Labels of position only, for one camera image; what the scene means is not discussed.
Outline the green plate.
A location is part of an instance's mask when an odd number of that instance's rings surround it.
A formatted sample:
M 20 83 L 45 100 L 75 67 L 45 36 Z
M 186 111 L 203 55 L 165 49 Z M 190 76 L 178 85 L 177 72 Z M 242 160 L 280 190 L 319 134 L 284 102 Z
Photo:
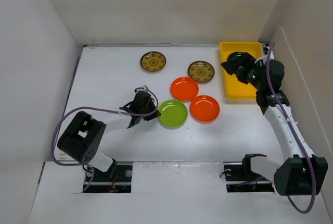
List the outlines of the green plate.
M 188 110 L 184 103 L 170 99 L 164 101 L 158 108 L 160 112 L 159 121 L 168 128 L 178 128 L 182 126 L 188 117 Z

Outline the black plate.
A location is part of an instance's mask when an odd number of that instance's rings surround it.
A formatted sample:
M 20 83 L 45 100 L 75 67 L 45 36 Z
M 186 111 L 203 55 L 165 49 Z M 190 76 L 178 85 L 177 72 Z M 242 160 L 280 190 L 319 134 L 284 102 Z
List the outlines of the black plate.
M 242 62 L 242 56 L 244 52 L 233 52 L 229 54 L 227 61 L 230 64 L 239 64 Z

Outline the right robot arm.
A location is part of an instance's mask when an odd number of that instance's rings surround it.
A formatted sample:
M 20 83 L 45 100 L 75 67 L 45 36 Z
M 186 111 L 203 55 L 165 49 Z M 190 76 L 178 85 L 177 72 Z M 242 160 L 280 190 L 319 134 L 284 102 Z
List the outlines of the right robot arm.
M 249 53 L 231 53 L 221 64 L 229 75 L 256 89 L 256 102 L 272 126 L 284 162 L 278 164 L 263 154 L 247 154 L 240 172 L 246 179 L 261 175 L 274 182 L 281 196 L 317 195 L 328 170 L 325 158 L 317 157 L 307 145 L 294 120 L 290 103 L 281 90 L 284 65 L 266 58 L 255 60 Z

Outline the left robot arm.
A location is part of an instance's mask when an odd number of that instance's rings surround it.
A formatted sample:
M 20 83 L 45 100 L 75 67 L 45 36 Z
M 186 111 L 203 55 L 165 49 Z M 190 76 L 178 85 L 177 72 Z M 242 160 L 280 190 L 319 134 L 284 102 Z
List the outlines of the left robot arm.
M 99 149 L 106 133 L 130 129 L 141 120 L 158 118 L 159 102 L 146 87 L 135 89 L 132 101 L 118 111 L 82 106 L 69 111 L 56 127 L 53 141 L 59 150 L 74 159 L 78 165 L 91 167 L 104 180 L 116 175 L 117 162 Z

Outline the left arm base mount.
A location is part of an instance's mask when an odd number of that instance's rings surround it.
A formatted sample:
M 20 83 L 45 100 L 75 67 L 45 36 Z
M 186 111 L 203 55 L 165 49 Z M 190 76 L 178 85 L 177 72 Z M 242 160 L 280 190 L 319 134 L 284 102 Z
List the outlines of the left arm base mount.
M 133 162 L 118 162 L 111 174 L 95 170 L 93 179 L 83 193 L 131 193 Z

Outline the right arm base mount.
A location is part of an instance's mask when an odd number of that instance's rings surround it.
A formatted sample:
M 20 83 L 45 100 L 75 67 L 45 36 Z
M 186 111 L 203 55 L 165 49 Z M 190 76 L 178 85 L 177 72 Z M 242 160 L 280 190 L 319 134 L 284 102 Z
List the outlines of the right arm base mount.
M 263 154 L 246 154 L 242 161 L 224 161 L 220 178 L 226 182 L 227 193 L 274 193 L 271 181 L 251 170 L 251 159 L 266 157 Z

